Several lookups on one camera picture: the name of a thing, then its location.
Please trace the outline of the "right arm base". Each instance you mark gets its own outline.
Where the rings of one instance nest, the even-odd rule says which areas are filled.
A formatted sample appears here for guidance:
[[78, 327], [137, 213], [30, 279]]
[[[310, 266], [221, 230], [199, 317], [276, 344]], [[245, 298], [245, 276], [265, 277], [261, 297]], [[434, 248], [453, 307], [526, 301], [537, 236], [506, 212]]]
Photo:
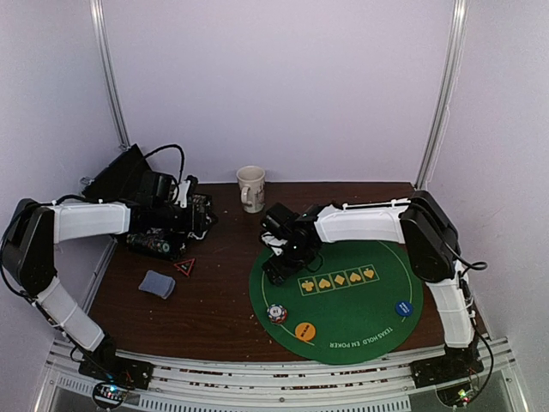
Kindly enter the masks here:
[[477, 342], [472, 342], [466, 348], [452, 348], [445, 345], [443, 349], [443, 355], [415, 360], [410, 364], [412, 378], [417, 388], [467, 378], [470, 370], [477, 373], [484, 371]]

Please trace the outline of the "poker chip stack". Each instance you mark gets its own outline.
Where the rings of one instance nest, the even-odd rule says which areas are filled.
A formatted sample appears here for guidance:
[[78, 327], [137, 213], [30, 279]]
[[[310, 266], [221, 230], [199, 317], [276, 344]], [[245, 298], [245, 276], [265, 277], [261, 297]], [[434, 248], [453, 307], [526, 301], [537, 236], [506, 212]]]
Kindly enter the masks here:
[[272, 304], [267, 307], [267, 317], [272, 324], [283, 324], [287, 319], [287, 309], [281, 304]]

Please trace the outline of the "blue small blind button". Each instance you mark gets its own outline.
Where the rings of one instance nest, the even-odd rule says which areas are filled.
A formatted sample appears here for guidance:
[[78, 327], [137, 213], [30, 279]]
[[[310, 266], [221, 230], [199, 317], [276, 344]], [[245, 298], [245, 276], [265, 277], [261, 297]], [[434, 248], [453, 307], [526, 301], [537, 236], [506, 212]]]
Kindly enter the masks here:
[[401, 300], [395, 304], [395, 311], [399, 316], [408, 318], [413, 314], [413, 305], [407, 300]]

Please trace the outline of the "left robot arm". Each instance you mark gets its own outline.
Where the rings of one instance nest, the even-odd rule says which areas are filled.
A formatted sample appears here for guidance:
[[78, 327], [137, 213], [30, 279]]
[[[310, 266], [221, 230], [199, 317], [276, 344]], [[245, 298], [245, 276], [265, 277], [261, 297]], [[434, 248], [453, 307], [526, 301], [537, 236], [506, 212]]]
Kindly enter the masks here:
[[80, 195], [48, 203], [23, 199], [1, 246], [1, 267], [17, 283], [17, 293], [36, 306], [52, 326], [90, 354], [89, 365], [105, 381], [123, 374], [107, 332], [63, 284], [75, 261], [63, 259], [63, 245], [88, 245], [94, 238], [118, 238], [135, 253], [176, 261], [216, 223], [213, 199], [198, 189], [196, 177], [151, 170], [99, 176]]

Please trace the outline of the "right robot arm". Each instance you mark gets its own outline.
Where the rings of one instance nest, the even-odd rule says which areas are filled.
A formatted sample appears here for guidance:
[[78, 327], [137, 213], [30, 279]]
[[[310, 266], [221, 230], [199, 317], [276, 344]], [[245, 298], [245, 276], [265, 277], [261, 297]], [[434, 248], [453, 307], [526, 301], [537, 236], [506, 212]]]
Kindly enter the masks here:
[[272, 255], [262, 265], [279, 286], [309, 266], [321, 247], [339, 241], [381, 240], [404, 245], [413, 273], [430, 289], [448, 350], [440, 372], [459, 378], [473, 364], [478, 342], [466, 264], [458, 232], [427, 191], [382, 203], [313, 205], [302, 213], [276, 203], [261, 220], [260, 240]]

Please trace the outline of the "orange big blind button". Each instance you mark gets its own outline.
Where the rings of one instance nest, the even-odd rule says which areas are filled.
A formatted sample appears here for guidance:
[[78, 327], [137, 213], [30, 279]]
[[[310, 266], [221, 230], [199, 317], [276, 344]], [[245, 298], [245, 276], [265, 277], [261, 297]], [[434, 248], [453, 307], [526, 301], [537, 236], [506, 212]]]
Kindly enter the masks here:
[[300, 341], [310, 342], [315, 338], [317, 329], [315, 325], [310, 322], [302, 322], [296, 325], [294, 334]]

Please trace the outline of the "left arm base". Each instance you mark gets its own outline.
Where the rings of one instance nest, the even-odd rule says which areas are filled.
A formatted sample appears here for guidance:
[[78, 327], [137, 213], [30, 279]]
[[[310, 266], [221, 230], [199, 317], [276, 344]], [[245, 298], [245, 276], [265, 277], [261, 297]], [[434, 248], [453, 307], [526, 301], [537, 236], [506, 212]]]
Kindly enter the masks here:
[[78, 372], [81, 375], [123, 386], [131, 390], [146, 390], [154, 371], [154, 365], [118, 355], [106, 358], [85, 351]]

